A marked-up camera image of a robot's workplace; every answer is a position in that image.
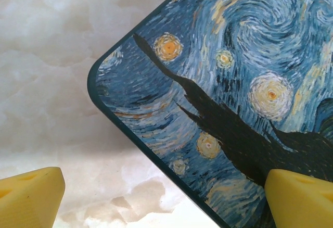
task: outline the swirling sky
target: swirling sky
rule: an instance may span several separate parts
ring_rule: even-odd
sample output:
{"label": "swirling sky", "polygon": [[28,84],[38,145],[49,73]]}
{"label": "swirling sky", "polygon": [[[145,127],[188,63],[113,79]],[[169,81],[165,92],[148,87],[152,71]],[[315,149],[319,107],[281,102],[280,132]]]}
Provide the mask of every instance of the swirling sky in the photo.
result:
{"label": "swirling sky", "polygon": [[[313,129],[317,106],[333,97],[332,26],[333,0],[172,0],[138,34],[263,134],[269,120]],[[179,109],[195,113],[132,38],[101,64],[96,84],[104,104],[230,226],[255,222],[263,189]]]}

